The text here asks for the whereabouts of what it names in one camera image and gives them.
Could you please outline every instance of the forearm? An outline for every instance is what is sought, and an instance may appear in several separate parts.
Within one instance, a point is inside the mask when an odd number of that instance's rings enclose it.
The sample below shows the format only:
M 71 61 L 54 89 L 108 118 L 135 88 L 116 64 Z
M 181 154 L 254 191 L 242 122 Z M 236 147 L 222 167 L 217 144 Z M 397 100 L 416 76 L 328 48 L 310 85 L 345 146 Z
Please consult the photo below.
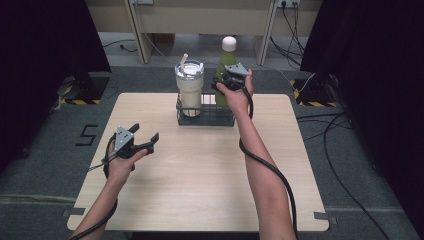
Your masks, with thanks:
M 276 167 L 252 120 L 236 115 L 244 147 Z M 270 169 L 245 155 L 246 171 L 259 218 L 261 239 L 294 239 L 286 188 Z
M 99 196 L 97 197 L 96 201 L 94 202 L 93 206 L 90 208 L 87 215 L 81 221 L 80 225 L 74 231 L 72 236 L 75 236 L 91 228 L 92 226 L 103 220 L 113 208 L 113 205 L 115 204 L 115 201 L 118 198 L 118 194 L 121 191 L 123 185 L 124 184 L 121 182 L 108 180 L 105 186 L 103 187 L 102 191 L 100 192 Z M 101 239 L 105 227 L 106 224 L 104 224 L 91 234 L 87 235 L 83 239 Z

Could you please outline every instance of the metal rack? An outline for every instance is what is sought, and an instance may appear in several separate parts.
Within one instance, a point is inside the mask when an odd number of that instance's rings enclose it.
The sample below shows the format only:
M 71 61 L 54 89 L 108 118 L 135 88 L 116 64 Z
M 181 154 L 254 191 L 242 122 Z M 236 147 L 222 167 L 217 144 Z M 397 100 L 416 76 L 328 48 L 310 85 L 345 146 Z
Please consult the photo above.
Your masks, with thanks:
M 202 93 L 200 108 L 183 108 L 178 94 L 176 108 L 179 125 L 234 126 L 233 113 L 228 107 L 215 103 L 214 93 Z

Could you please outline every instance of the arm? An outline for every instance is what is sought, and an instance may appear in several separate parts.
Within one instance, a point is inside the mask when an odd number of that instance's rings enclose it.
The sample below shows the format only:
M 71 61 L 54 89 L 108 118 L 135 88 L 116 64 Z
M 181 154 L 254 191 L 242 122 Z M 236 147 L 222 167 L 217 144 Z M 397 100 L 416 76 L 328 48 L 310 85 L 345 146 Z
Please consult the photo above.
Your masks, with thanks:
M 71 237 L 91 228 L 107 216 L 130 175 L 132 165 L 146 154 L 147 150 L 143 149 L 129 159 L 118 157 L 109 163 L 109 177 L 102 191 Z M 102 239 L 105 228 L 106 224 L 82 239 Z
M 224 93 L 229 108 L 234 113 L 240 138 L 247 150 L 276 166 L 258 131 L 248 115 L 248 101 L 241 90 L 231 91 L 217 84 Z M 252 71 L 246 77 L 246 87 L 253 95 Z M 262 240 L 295 239 L 290 217 L 286 188 L 271 170 L 245 155 L 247 176 L 255 200 L 259 218 L 259 234 Z

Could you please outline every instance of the white straw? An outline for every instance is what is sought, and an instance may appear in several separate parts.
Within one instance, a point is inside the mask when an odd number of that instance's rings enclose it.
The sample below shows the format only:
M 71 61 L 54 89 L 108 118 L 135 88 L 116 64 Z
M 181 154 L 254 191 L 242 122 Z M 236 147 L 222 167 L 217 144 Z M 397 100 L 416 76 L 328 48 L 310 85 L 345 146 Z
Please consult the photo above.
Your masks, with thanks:
M 188 57 L 187 53 L 184 53 L 184 56 L 180 62 L 180 69 L 183 74 L 184 74 L 184 63 L 185 63 L 185 60 L 187 60 L 187 57 Z

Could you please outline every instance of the person's left hand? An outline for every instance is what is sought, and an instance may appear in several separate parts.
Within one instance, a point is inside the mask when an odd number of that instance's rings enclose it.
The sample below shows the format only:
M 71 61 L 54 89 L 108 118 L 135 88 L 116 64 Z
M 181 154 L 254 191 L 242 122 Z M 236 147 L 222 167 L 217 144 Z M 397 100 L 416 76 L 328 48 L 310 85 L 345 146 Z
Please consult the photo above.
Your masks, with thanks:
M 115 147 L 115 141 L 110 144 L 109 152 L 112 152 Z M 118 183 L 125 184 L 130 173 L 133 164 L 135 164 L 142 157 L 147 155 L 147 149 L 138 151 L 134 156 L 128 159 L 122 159 L 116 157 L 109 162 L 109 176 L 108 180 L 117 181 Z

